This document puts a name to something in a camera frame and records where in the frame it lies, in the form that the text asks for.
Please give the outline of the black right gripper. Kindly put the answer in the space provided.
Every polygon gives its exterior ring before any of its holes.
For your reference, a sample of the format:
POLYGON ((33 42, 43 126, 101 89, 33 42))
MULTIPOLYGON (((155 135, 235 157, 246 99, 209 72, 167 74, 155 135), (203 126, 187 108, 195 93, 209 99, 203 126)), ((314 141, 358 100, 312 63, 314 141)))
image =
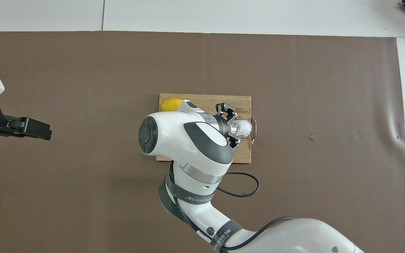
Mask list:
POLYGON ((231 152, 235 152, 239 148, 240 137, 233 132, 232 124, 234 120, 239 119, 235 107, 228 103, 216 104, 218 115, 218 125, 220 133, 227 139, 231 152))

